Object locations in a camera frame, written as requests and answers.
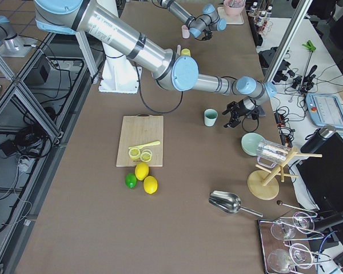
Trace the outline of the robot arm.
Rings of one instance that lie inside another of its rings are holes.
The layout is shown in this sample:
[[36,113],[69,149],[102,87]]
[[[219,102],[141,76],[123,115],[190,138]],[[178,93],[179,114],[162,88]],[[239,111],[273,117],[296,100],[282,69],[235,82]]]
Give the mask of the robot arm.
[[151,2],[154,6],[172,13],[187,27],[190,35],[198,41],[208,41],[212,38],[214,31],[226,29],[226,19],[220,17],[217,8],[211,3],[204,6],[201,15],[194,16],[176,1]]
[[241,116],[253,114],[277,93],[272,83],[248,76],[231,80],[200,74],[192,57],[159,47],[97,1],[35,1],[34,4],[39,29],[65,34],[84,31],[149,70],[162,89],[243,95],[241,101],[229,103],[223,112],[230,114],[226,127],[237,126]]

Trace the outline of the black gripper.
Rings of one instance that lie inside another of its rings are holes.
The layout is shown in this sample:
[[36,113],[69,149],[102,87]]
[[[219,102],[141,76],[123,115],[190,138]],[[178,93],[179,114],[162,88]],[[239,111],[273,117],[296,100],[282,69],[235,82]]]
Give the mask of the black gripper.
[[241,116],[250,117],[257,120],[257,104],[256,101],[250,97],[246,97],[239,102],[232,101],[226,106],[226,110],[222,115],[230,113],[229,121],[224,125],[225,128],[235,128],[240,124]]
[[213,36],[212,32],[210,30],[204,30],[203,31],[203,37],[201,38],[201,40],[210,40]]

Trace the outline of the third robot base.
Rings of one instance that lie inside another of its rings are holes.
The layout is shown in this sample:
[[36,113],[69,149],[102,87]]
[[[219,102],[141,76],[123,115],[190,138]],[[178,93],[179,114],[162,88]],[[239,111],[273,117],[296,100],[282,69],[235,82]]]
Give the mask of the third robot base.
[[0,55],[2,57],[24,58],[30,51],[25,47],[26,40],[21,38],[12,27],[9,19],[0,15]]

